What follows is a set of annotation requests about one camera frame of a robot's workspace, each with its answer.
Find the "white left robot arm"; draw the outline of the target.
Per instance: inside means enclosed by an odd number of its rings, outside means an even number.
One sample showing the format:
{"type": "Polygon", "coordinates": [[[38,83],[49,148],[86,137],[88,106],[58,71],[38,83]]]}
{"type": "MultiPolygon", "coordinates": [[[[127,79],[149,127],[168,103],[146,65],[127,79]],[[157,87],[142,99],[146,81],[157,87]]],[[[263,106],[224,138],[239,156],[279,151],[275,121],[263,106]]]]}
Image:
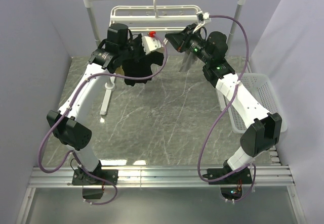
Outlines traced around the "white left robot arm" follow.
{"type": "Polygon", "coordinates": [[[95,185],[108,178],[102,170],[100,160],[95,156],[89,142],[90,129],[84,123],[89,109],[100,88],[104,84],[114,87],[111,81],[123,62],[138,61],[146,54],[142,45],[145,37],[132,32],[124,24],[112,24],[107,30],[107,38],[92,52],[84,75],[69,99],[57,111],[49,111],[47,121],[53,134],[73,154],[78,163],[74,174],[77,184],[95,185]]]}

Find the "khaki underwear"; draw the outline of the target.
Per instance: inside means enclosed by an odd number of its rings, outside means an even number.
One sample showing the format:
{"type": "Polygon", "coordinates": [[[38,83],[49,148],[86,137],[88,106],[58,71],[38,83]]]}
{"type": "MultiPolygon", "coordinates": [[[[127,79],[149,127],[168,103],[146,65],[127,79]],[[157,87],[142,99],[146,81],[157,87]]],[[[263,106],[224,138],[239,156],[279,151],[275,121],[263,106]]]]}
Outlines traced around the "khaki underwear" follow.
{"type": "Polygon", "coordinates": [[[122,75],[122,76],[125,75],[125,72],[124,72],[122,66],[118,67],[118,68],[115,70],[115,74],[122,75]]]}

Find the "white clip hanger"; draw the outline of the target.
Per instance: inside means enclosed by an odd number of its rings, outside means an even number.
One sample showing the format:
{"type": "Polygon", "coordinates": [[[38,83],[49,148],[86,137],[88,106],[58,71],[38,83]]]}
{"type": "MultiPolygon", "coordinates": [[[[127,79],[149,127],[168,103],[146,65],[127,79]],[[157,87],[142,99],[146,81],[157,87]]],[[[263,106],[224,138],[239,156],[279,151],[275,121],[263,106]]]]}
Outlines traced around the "white clip hanger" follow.
{"type": "Polygon", "coordinates": [[[111,10],[109,24],[123,23],[133,33],[151,31],[180,32],[188,24],[204,24],[198,17],[203,14],[196,5],[159,6],[153,0],[150,6],[116,6],[111,10]]]}

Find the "black underwear beige waistband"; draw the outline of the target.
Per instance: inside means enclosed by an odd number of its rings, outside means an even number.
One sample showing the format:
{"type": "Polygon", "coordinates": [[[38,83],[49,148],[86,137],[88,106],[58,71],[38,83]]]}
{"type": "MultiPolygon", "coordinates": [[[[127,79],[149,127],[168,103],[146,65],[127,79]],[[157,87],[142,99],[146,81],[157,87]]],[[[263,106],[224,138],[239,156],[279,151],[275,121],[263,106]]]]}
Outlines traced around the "black underwear beige waistband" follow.
{"type": "Polygon", "coordinates": [[[139,60],[126,60],[122,64],[124,75],[128,77],[148,77],[151,76],[151,65],[163,65],[164,55],[159,52],[152,52],[139,60]]]}

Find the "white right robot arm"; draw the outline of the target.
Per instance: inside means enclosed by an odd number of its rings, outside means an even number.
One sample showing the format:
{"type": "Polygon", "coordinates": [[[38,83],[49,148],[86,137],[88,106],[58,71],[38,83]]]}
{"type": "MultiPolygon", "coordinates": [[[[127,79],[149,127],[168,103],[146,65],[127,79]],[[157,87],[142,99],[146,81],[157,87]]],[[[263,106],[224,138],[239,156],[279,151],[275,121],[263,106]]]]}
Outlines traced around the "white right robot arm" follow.
{"type": "Polygon", "coordinates": [[[219,181],[235,183],[248,171],[254,159],[278,143],[282,117],[264,108],[245,88],[241,76],[228,64],[225,54],[228,50],[227,37],[221,32],[211,32],[203,38],[197,25],[188,25],[181,32],[165,35],[172,47],[179,53],[186,52],[204,62],[206,80],[219,91],[243,119],[245,133],[240,138],[239,149],[224,162],[221,169],[210,169],[199,177],[211,184],[219,181]]]}

